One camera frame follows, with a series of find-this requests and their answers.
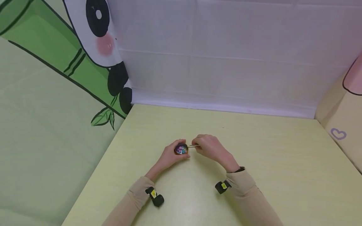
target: bamboo stalk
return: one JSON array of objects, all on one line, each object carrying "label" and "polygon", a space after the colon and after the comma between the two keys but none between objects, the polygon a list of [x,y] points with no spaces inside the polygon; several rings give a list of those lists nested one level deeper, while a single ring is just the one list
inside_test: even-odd
[{"label": "bamboo stalk", "polygon": [[108,69],[94,64],[73,29],[44,0],[6,0],[0,5],[0,36],[88,92],[122,118],[108,91]]}]

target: white backdrop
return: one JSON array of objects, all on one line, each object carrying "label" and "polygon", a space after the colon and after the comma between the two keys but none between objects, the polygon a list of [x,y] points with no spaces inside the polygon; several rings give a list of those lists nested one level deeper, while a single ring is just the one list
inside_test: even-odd
[{"label": "white backdrop", "polygon": [[108,0],[134,103],[313,118],[362,0]]}]

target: table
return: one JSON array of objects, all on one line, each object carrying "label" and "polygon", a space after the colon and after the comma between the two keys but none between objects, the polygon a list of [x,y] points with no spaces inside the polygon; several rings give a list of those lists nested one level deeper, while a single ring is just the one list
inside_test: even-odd
[{"label": "table", "polygon": [[[63,226],[99,226],[163,148],[197,134],[219,138],[254,177],[285,225],[362,225],[362,176],[316,120],[135,105]],[[148,202],[134,225],[247,225],[215,162],[191,159],[156,182],[165,198]]]}]

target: hand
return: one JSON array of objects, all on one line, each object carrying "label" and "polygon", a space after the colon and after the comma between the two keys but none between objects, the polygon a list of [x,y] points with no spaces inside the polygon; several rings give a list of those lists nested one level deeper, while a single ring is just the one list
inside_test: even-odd
[{"label": "hand", "polygon": [[200,145],[195,147],[197,153],[218,162],[227,172],[235,172],[240,166],[220,143],[217,137],[208,134],[199,134],[192,140],[192,145]]},{"label": "hand", "polygon": [[186,143],[186,140],[183,139],[176,140],[172,144],[166,146],[161,154],[161,157],[158,159],[156,164],[152,166],[152,168],[148,171],[145,177],[149,178],[154,182],[156,177],[162,171],[169,168],[178,161],[181,161],[183,159],[188,159],[190,157],[189,154],[183,154],[183,155],[175,154],[174,149],[179,143]]}]

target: bamboo leaf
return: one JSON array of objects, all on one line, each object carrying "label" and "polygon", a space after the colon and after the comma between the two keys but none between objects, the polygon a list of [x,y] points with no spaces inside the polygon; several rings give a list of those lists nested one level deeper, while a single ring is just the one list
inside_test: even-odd
[{"label": "bamboo leaf", "polygon": [[110,119],[110,115],[111,113],[113,113],[113,111],[111,109],[109,109],[108,107],[102,109],[100,112],[98,112],[92,119],[92,121],[90,122],[90,124],[92,126],[96,126],[96,125],[105,125],[108,123],[109,119]]},{"label": "bamboo leaf", "polygon": [[112,111],[109,115],[109,123],[111,124],[113,130],[114,130],[114,112]]},{"label": "bamboo leaf", "polygon": [[113,98],[113,100],[111,102],[111,107],[113,107],[113,105],[114,105],[115,101],[117,100],[118,96],[119,96],[119,94]]}]

